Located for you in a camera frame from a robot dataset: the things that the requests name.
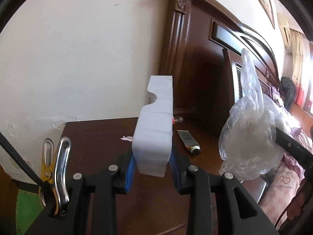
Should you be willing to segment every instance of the beige curtain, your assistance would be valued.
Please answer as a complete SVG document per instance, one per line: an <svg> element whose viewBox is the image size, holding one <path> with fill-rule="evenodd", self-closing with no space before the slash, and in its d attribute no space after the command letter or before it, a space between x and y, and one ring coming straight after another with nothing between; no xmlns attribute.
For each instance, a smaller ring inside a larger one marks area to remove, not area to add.
<svg viewBox="0 0 313 235"><path fill-rule="evenodd" d="M306 53L303 43L303 35L293 29L290 29L290 32L293 64L292 81L295 83L296 86L295 103L299 106L302 106L304 100L303 69Z"/></svg>

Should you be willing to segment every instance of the clear plastic bag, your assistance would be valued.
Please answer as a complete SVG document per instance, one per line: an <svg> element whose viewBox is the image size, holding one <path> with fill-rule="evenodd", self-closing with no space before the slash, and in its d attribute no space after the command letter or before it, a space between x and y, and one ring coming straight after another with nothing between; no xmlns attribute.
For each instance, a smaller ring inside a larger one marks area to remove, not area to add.
<svg viewBox="0 0 313 235"><path fill-rule="evenodd" d="M231 108L222 129L219 152L224 161L219 172L253 180L278 166L283 157L283 149L275 144L275 127L290 132L279 107L262 93L250 51L243 49L242 59L244 97Z"/></svg>

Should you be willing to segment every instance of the green surface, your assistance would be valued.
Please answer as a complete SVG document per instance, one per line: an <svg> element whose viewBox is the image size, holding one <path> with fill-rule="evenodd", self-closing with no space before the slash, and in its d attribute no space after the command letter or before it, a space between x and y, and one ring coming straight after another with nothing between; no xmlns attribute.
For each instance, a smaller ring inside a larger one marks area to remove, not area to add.
<svg viewBox="0 0 313 235"><path fill-rule="evenodd" d="M19 190L16 203L16 235L24 235L41 211L38 194Z"/></svg>

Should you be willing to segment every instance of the picture frame on headboard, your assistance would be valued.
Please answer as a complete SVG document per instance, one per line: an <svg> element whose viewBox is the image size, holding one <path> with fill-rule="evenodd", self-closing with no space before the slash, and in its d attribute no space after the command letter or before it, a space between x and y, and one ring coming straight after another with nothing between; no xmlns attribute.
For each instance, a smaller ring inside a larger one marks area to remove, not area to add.
<svg viewBox="0 0 313 235"><path fill-rule="evenodd" d="M264 8L265 13L269 17L269 19L272 23L272 26L275 29L274 12L273 12L271 0L259 0L259 2L262 5L262 7Z"/></svg>

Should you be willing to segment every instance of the air conditioner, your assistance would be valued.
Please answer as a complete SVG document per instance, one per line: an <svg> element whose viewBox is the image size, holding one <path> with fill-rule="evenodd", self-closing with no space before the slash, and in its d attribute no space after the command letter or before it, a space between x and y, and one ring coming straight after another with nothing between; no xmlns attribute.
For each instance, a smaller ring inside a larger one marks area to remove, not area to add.
<svg viewBox="0 0 313 235"><path fill-rule="evenodd" d="M278 25L281 30L281 35L283 36L284 44L285 46L290 47L291 35L290 35L290 28L289 28L288 20L281 13L277 13L277 17L278 17Z"/></svg>

